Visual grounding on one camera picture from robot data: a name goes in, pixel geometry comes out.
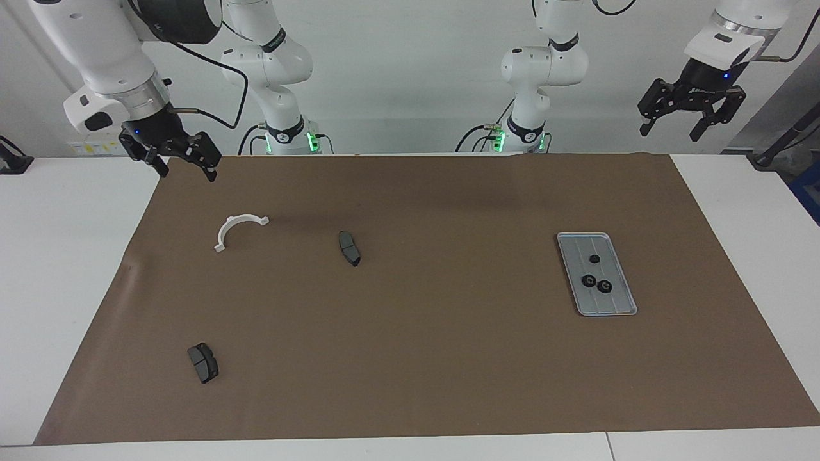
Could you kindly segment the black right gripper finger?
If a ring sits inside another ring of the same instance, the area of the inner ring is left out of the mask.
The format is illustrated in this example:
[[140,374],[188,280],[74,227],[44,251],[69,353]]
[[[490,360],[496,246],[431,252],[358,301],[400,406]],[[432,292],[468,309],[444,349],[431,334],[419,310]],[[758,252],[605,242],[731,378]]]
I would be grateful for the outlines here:
[[220,160],[222,160],[222,153],[207,133],[199,132],[191,135],[190,162],[202,170],[209,182],[216,180]]
[[152,144],[147,146],[145,155],[145,163],[151,166],[161,178],[167,177],[169,172],[166,161],[164,161],[161,156],[165,147],[164,144]]

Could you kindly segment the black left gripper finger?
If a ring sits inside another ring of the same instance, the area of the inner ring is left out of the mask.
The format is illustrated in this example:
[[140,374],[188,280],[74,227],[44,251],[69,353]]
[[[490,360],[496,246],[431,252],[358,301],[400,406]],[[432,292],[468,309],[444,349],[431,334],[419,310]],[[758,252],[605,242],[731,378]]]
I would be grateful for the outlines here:
[[695,108],[701,113],[701,118],[689,132],[689,139],[697,142],[708,128],[732,121],[746,99],[746,91],[741,87],[730,87],[715,93],[696,92],[692,99]]
[[639,113],[644,119],[639,128],[641,136],[647,137],[659,118],[672,114],[679,109],[679,89],[678,81],[670,83],[662,78],[654,79],[638,102]]

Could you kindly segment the silver metal tray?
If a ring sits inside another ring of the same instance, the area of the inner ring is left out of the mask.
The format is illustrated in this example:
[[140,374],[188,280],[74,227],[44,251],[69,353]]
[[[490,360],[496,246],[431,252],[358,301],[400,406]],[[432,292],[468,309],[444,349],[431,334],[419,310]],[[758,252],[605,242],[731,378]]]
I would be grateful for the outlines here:
[[[583,317],[630,317],[638,312],[637,304],[627,282],[623,266],[609,234],[605,232],[560,232],[556,235],[566,277],[570,283],[577,312]],[[589,256],[598,254],[598,264],[589,262]],[[582,285],[583,275],[591,274],[599,281],[613,285],[610,293]]]

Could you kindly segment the black stand pole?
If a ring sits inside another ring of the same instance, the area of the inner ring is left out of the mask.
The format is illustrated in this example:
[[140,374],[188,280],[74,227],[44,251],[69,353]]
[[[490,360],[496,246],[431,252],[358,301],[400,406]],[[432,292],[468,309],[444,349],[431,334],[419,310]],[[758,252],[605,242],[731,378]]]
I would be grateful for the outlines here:
[[771,146],[761,154],[754,155],[751,158],[751,163],[755,168],[765,169],[771,165],[777,154],[787,149],[799,135],[808,129],[814,122],[820,119],[820,102],[815,103],[807,113],[797,120],[788,131],[782,134]]

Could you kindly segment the blue crate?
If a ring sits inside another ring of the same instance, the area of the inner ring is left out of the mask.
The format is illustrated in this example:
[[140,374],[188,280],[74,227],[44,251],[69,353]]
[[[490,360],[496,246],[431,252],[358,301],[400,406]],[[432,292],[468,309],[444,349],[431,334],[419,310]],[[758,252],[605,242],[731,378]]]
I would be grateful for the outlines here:
[[820,161],[796,176],[788,188],[820,227]]

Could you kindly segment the slim dark grey brake pad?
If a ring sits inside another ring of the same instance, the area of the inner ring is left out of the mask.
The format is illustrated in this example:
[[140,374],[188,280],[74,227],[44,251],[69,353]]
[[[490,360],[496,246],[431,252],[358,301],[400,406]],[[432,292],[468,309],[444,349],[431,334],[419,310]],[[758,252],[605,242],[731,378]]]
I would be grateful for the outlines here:
[[341,230],[338,234],[340,251],[345,260],[352,266],[358,266],[361,262],[361,252],[359,251],[354,237],[351,233]]

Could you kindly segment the wide dark grey brake pad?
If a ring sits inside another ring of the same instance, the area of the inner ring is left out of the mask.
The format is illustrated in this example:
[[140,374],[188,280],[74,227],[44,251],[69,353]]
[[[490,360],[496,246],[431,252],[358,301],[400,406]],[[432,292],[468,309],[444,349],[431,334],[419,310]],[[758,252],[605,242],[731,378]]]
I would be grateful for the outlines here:
[[207,384],[219,375],[218,362],[207,344],[199,343],[189,347],[187,354],[201,384]]

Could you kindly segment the brown table mat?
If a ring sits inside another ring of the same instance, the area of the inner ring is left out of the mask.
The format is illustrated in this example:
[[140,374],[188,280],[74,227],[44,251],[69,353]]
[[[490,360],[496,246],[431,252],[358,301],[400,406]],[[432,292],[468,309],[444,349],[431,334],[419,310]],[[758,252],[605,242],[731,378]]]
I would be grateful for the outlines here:
[[[577,312],[560,232],[636,315]],[[817,425],[668,156],[233,157],[170,161],[35,444]]]

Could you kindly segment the white wall socket box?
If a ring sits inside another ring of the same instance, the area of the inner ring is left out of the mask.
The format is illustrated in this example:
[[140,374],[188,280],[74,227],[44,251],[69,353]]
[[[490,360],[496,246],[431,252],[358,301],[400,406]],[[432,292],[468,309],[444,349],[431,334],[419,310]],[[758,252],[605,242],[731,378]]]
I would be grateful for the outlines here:
[[127,157],[126,151],[115,133],[74,134],[67,146],[76,156]]

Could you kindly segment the white curved plastic bracket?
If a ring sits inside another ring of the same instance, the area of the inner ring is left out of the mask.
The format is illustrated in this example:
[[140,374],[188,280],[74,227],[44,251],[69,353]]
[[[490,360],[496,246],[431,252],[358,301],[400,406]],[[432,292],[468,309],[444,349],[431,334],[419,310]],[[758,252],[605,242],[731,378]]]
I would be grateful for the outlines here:
[[217,244],[213,247],[217,253],[222,253],[226,249],[227,234],[240,223],[252,222],[264,227],[268,225],[270,219],[268,216],[257,216],[254,214],[240,214],[236,216],[228,216],[217,233]]

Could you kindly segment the black clamp mount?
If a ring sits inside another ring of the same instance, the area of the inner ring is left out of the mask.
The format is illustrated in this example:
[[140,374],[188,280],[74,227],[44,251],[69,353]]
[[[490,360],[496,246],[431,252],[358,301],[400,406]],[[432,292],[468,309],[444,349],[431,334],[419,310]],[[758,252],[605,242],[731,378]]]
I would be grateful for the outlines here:
[[33,158],[25,154],[17,144],[0,135],[0,175],[20,175],[28,170]]

